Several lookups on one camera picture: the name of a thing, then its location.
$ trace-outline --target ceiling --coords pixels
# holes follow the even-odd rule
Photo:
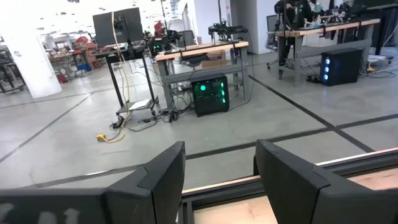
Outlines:
[[[41,36],[54,38],[67,34],[95,33],[93,15],[139,7],[144,29],[153,27],[155,21],[163,21],[160,0],[38,0],[33,25]],[[163,0],[166,20],[181,19],[186,0]]]

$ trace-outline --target person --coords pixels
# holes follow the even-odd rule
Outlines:
[[[294,19],[296,16],[296,12],[294,9],[294,5],[295,2],[298,0],[286,0],[286,17],[287,17],[287,28],[288,29],[299,29],[299,28],[303,28],[305,25],[305,20],[307,19],[308,22],[312,22],[313,21],[313,14],[312,14],[312,10],[311,10],[311,6],[308,3],[307,0],[301,0],[301,5],[299,7],[299,14],[298,14],[298,18],[297,18],[297,23],[294,23]],[[282,18],[283,20],[285,20],[285,16],[284,16],[284,5],[285,5],[285,1],[284,0],[280,0],[278,1],[275,6],[274,6],[274,10],[276,14],[282,14]],[[285,38],[285,44],[284,44],[284,49],[281,51],[281,55],[279,56],[280,60],[279,60],[279,65],[280,66],[284,66],[286,63],[286,59],[289,56],[289,52],[290,52],[290,47],[294,46],[294,38],[292,37],[288,37]]]

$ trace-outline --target cardboard box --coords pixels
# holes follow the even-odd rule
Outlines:
[[[218,50],[215,52],[207,53],[210,60],[201,63],[202,68],[220,67],[226,64],[225,50]]]

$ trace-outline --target computer tower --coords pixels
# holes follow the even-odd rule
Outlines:
[[[326,86],[356,83],[362,64],[362,50],[342,49],[322,54],[320,81]]]
[[[198,117],[229,110],[228,79],[225,75],[192,78],[191,83]]]

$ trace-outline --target gray floor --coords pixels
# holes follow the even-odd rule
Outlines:
[[[257,139],[278,139],[277,145],[310,162],[398,146],[396,119],[334,131],[335,126],[339,128],[342,124],[397,114],[398,78],[362,78],[355,84],[325,87],[307,83],[303,75],[302,86],[294,88],[292,74],[286,73],[283,80],[278,80],[276,66],[267,70],[265,63],[274,60],[275,54],[253,57],[254,78],[259,82],[250,80],[254,91],[248,104],[202,118],[191,111],[175,123],[159,122],[139,133],[127,132],[125,139],[115,144],[95,139],[97,134],[114,134],[109,125],[115,121],[119,109],[107,68],[66,83],[61,93],[45,98],[32,99],[28,92],[0,95],[0,188],[35,184],[104,187],[128,175],[134,165],[147,162],[175,141],[186,142],[187,155],[199,155],[187,161],[185,189],[251,175],[254,148],[235,151],[225,148]],[[136,64],[132,64],[132,69],[143,72]],[[176,65],[176,69],[186,68]],[[163,91],[153,72],[151,79],[160,98],[159,108],[164,108]],[[150,97],[142,74],[129,75],[128,80],[132,100]],[[231,96],[235,94],[234,90],[230,91]],[[241,90],[231,107],[242,103]],[[139,111],[127,125],[137,126],[139,119],[149,116],[148,111]],[[201,154],[213,150],[210,156]],[[115,172],[98,173],[107,170]],[[86,180],[76,176],[85,176]]]

